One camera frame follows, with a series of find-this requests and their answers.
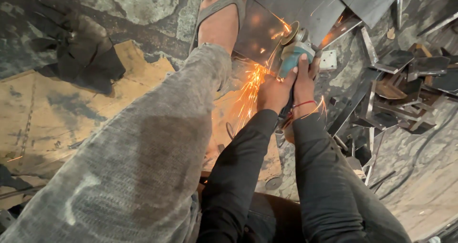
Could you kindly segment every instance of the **gray trousers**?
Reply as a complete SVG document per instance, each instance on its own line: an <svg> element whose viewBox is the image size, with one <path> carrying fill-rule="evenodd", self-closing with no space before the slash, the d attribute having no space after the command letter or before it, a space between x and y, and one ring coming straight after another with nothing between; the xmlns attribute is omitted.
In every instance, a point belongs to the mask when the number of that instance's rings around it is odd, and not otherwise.
<svg viewBox="0 0 458 243"><path fill-rule="evenodd" d="M196 48L85 140L0 242L189 241L213 98L231 70L222 47Z"/></svg>

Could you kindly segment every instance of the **hand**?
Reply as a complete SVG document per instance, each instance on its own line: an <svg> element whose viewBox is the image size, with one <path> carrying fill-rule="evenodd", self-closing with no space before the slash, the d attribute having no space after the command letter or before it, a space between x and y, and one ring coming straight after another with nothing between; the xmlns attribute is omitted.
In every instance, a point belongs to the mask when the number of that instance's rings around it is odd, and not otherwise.
<svg viewBox="0 0 458 243"><path fill-rule="evenodd" d="M302 54L299 58L299 71L294 86L294 105L314 100L315 82L313 79L317 76L320 69L321 55L322 52L318 51L311 65L309 65L306 54ZM295 107L293 109L293 119L300 118L312 112L318 112L315 103Z"/></svg>
<svg viewBox="0 0 458 243"><path fill-rule="evenodd" d="M296 80L297 72L297 67L291 69L283 82L278 81L272 75L265 75L265 82L259 86L257 111L270 109L279 114L288 103L289 92Z"/></svg>

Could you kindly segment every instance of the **gray sandal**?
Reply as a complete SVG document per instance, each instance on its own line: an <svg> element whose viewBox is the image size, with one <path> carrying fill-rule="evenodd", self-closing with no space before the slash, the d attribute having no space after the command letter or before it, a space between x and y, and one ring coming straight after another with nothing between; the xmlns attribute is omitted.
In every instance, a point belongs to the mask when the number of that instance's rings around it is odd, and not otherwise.
<svg viewBox="0 0 458 243"><path fill-rule="evenodd" d="M189 54L191 54L194 48L198 47L198 35L199 35L200 24L206 18L210 17L211 15L223 9L224 7L229 6L230 4L235 4L237 6L237 10L239 12L239 31L240 31L242 24L243 24L243 20L245 19L245 3L243 2L243 0L218 0L214 4L208 6L207 8L199 12L199 17L198 17L198 21L196 24L196 29L194 30L194 36L192 38L191 47L189 48Z"/></svg>

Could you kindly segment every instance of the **foot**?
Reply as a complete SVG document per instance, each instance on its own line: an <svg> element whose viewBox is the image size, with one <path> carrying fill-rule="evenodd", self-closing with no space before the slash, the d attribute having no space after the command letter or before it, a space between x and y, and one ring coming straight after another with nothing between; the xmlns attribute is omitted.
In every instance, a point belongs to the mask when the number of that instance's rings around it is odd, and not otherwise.
<svg viewBox="0 0 458 243"><path fill-rule="evenodd" d="M218 0L203 0L200 10ZM199 27L198 42L222 46L229 55L232 53L239 33L239 14L237 6L231 4L206 18Z"/></svg>

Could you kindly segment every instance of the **red thread bracelet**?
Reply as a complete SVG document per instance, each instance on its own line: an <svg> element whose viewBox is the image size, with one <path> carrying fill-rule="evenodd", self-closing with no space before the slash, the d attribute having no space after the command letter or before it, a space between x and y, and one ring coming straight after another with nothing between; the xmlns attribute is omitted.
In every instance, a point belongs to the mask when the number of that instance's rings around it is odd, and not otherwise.
<svg viewBox="0 0 458 243"><path fill-rule="evenodd" d="M306 102L303 102L303 103L300 103L298 105L293 105L293 107L291 108L291 110L293 110L294 108L296 108L297 106L301 106L301 105L305 105L305 104L310 104L310 103L317 103L315 102L314 100L311 100L311 101L306 101Z"/></svg>

